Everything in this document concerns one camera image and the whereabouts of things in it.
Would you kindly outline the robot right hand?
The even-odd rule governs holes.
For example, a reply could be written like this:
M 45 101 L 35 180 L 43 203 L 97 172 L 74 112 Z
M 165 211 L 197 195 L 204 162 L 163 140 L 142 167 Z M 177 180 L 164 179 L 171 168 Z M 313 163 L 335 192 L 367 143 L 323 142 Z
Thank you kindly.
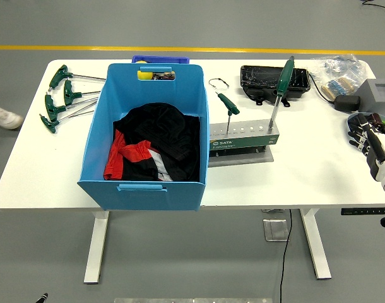
M 367 160 L 372 178 L 385 191 L 385 117 L 378 113 L 355 113 L 347 119 L 349 143 Z

